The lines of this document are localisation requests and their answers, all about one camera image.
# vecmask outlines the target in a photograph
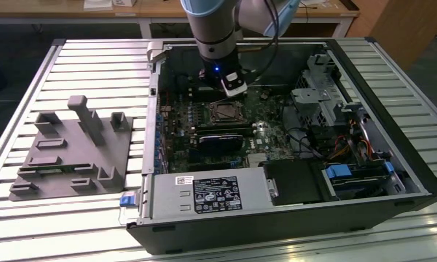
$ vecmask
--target dark floor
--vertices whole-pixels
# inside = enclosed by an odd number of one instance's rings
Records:
[[[189,27],[167,25],[153,28],[153,36],[191,37]],[[0,68],[9,81],[0,91],[0,135],[18,101],[38,69],[50,43],[55,38],[103,39],[139,38],[137,25],[43,25],[37,34],[30,25],[0,25]],[[437,41],[434,40],[407,71],[433,103],[437,105]]]

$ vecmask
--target table leg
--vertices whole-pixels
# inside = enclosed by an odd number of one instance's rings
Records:
[[[345,37],[351,21],[353,21],[351,17],[346,17],[341,19],[333,31],[333,35],[331,35],[333,38]]]
[[[151,23],[150,18],[138,19],[138,27],[141,29],[142,38],[151,38],[150,23]]]

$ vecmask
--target wooden table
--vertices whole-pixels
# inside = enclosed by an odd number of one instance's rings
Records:
[[[137,0],[133,7],[97,12],[83,12],[82,6],[83,0],[0,0],[0,24],[137,23],[142,38],[151,38],[151,23],[187,23],[178,0]],[[339,0],[311,7],[298,9],[291,23],[334,23],[333,37],[343,37],[359,12]]]

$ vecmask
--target blue latch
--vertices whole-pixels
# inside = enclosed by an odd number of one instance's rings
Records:
[[[350,171],[347,165],[330,165],[325,172],[329,178],[350,176]]]
[[[135,206],[135,193],[134,192],[125,192],[119,198],[119,206]]]
[[[385,168],[386,168],[386,172],[387,172],[389,174],[394,172],[394,168],[393,168],[390,162],[385,162],[385,163],[383,163],[383,166],[385,166]]]

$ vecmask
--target motherboard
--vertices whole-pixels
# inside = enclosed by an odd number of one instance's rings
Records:
[[[161,113],[169,173],[255,167],[294,157],[278,118],[279,96],[257,87],[234,99],[217,98],[217,91],[199,88],[167,94],[174,102],[165,99]]]

